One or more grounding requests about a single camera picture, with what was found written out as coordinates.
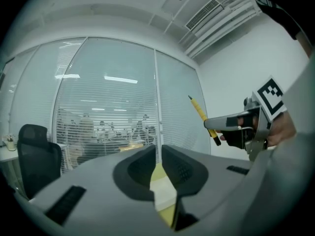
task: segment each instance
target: black slot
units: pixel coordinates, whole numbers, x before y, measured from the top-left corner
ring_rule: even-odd
[[[243,174],[243,175],[247,175],[247,173],[249,172],[249,169],[244,169],[244,168],[233,166],[233,165],[227,167],[226,169],[229,171],[237,172],[239,174]]]
[[[80,186],[72,186],[59,200],[46,212],[46,216],[57,224],[62,225],[71,214],[74,207],[82,198],[86,189]]]

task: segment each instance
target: horizontal blinds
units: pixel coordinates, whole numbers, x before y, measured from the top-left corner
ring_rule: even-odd
[[[19,54],[10,62],[10,68],[6,72],[5,80],[3,81],[0,91],[0,134],[2,135],[9,133],[10,112],[15,90],[27,63],[30,61],[34,52],[35,49],[31,49]]]
[[[209,154],[209,133],[188,97],[206,112],[196,71],[160,52],[157,67],[164,143]]]
[[[10,131],[13,134],[18,135],[24,124],[36,124],[47,127],[50,135],[56,91],[83,41],[83,38],[61,40],[37,49],[16,88],[10,118]]]
[[[153,50],[89,38],[62,80],[53,122],[57,142],[67,145],[64,172],[98,156],[157,144]]]

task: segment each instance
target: ceiling vent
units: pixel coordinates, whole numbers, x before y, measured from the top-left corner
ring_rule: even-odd
[[[214,9],[221,4],[217,0],[210,0],[204,7],[202,7],[186,24],[189,30],[194,29],[206,16],[208,16]]]

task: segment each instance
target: yellow pen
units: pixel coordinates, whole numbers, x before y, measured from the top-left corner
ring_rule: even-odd
[[[207,116],[206,116],[205,113],[202,111],[202,109],[201,109],[201,107],[199,106],[199,104],[196,102],[195,99],[191,98],[189,95],[188,95],[188,97],[189,97],[189,99],[190,99],[192,105],[195,107],[195,109],[196,109],[197,112],[199,113],[201,119],[202,119],[203,121],[205,121],[205,120],[207,119]],[[212,129],[208,129],[208,132],[209,132],[209,134],[210,134],[210,137],[212,137],[213,140],[215,140],[216,145],[217,145],[217,146],[220,146],[220,145],[221,145],[221,141],[220,141],[220,139],[219,139],[219,137],[218,137],[216,131],[215,131],[215,130],[212,130]]]

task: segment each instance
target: chair headrest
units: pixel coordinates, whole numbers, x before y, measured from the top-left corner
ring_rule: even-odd
[[[47,128],[43,126],[25,124],[19,132],[19,142],[36,147],[47,148]]]

